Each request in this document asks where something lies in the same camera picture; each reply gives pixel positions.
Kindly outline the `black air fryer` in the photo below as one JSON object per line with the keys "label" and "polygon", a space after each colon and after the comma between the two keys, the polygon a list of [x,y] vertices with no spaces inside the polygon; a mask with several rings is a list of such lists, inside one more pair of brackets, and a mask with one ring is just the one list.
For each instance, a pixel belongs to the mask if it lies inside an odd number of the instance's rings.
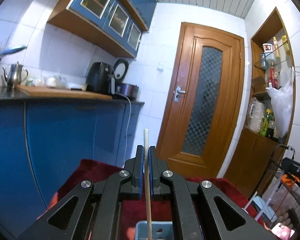
{"label": "black air fryer", "polygon": [[114,94],[114,68],[104,62],[94,62],[86,79],[86,91],[104,95]]}

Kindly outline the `wooden shelf cabinet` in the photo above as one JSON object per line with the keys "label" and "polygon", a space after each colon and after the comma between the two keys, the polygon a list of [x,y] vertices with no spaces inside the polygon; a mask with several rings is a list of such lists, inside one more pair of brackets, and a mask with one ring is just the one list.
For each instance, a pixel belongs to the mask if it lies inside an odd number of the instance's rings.
{"label": "wooden shelf cabinet", "polygon": [[[252,73],[249,75],[251,85],[245,118],[252,110],[253,99],[262,103],[265,109],[272,109],[270,96],[266,91],[268,72],[261,68],[260,56],[264,43],[272,42],[273,37],[280,39],[282,35],[287,35],[287,31],[278,9],[275,8],[250,39]],[[280,139],[264,137],[249,130],[248,122],[245,121],[225,178],[247,198],[252,197],[255,192],[262,195],[274,176],[274,172],[267,169],[268,162],[270,159],[282,159],[283,149],[275,150],[275,147],[279,143],[286,144],[288,139],[289,135]]]}

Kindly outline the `red floral fleece blanket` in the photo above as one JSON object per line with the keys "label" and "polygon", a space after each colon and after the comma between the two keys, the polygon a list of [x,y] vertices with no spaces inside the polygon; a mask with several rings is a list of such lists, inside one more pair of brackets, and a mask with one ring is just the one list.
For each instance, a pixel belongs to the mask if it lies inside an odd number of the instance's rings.
{"label": "red floral fleece blanket", "polygon": [[[121,168],[94,161],[91,159],[82,159],[80,165],[67,181],[59,188],[53,195],[48,209],[51,209],[57,204],[67,193],[70,192],[78,183],[83,180],[90,180],[93,183],[103,181],[110,175],[118,172]],[[225,178],[209,178],[214,185],[216,185],[225,195],[234,201],[239,207],[245,207],[248,199],[238,191]],[[154,221],[171,221],[171,208],[168,201],[152,202],[152,219]],[[119,239],[134,239],[135,226],[137,222],[146,220],[146,201],[145,197],[140,200],[125,200],[122,204],[121,212],[121,229]]]}

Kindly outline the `white plastic bag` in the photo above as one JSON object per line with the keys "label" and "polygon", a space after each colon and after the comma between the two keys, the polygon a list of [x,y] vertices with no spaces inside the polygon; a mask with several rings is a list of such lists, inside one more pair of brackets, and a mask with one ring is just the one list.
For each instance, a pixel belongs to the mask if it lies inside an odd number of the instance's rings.
{"label": "white plastic bag", "polygon": [[293,110],[294,77],[295,70],[294,67],[291,66],[287,82],[281,88],[266,88],[271,99],[277,135],[280,138],[283,138],[288,134],[290,126]]}

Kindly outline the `steel kettle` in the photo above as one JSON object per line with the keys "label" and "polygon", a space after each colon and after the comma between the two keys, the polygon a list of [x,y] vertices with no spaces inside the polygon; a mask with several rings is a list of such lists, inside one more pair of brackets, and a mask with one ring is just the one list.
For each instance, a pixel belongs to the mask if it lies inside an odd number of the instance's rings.
{"label": "steel kettle", "polygon": [[[3,67],[4,79],[7,83],[8,89],[12,89],[17,85],[20,85],[22,82],[24,82],[27,79],[29,72],[23,67],[24,66],[19,62],[12,64],[9,73],[7,73],[6,68]],[[26,76],[24,78],[22,78],[23,71],[26,72]]]}

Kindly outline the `light blue utensil holder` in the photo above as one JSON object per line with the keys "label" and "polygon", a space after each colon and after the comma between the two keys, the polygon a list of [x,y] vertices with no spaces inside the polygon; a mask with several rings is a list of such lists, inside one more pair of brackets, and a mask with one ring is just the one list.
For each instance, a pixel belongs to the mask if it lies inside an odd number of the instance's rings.
{"label": "light blue utensil holder", "polygon": [[[146,220],[137,222],[134,239],[135,240],[148,239],[148,226]],[[152,239],[174,240],[172,221],[153,221]]]}

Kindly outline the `blue lower kitchen cabinets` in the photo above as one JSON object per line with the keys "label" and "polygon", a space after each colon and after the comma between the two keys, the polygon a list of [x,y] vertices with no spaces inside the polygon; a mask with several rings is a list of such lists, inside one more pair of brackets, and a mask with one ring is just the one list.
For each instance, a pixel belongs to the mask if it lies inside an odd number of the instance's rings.
{"label": "blue lower kitchen cabinets", "polygon": [[130,157],[142,103],[0,100],[0,230],[18,237],[48,207],[82,159],[120,167]]}

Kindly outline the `wooden door with glass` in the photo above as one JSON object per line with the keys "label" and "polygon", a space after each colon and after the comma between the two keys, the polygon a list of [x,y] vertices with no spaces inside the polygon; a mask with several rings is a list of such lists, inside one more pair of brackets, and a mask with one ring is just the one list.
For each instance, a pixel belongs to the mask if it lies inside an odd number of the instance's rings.
{"label": "wooden door with glass", "polygon": [[[235,34],[182,23],[157,155],[170,170],[215,178],[234,135],[244,80],[244,41]],[[180,86],[175,103],[174,90]]]}

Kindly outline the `blue upper wall cabinets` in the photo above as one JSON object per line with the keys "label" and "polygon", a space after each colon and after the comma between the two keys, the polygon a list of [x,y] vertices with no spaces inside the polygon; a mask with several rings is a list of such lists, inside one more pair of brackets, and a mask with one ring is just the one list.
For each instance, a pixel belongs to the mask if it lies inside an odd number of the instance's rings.
{"label": "blue upper wall cabinets", "polygon": [[102,48],[135,58],[157,0],[59,0],[48,23]]}

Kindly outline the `wooden cutting board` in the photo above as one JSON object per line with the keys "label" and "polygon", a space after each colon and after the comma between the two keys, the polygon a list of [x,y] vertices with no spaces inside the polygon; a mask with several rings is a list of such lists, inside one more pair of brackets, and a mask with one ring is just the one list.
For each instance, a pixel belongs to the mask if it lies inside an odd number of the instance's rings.
{"label": "wooden cutting board", "polygon": [[47,87],[31,87],[17,85],[15,88],[22,93],[36,98],[71,98],[71,99],[89,99],[89,100],[112,100],[108,95],[82,90],[55,89]]}

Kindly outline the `wooden chopstick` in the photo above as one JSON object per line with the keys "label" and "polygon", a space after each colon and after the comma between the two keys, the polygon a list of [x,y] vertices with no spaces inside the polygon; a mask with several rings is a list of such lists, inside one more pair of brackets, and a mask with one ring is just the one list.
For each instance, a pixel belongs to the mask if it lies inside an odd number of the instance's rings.
{"label": "wooden chopstick", "polygon": [[144,149],[144,163],[145,163],[145,198],[146,198],[146,215],[147,215],[147,232],[148,239],[152,238],[152,214],[151,214],[151,191],[149,179],[149,130],[143,130],[143,149]]}

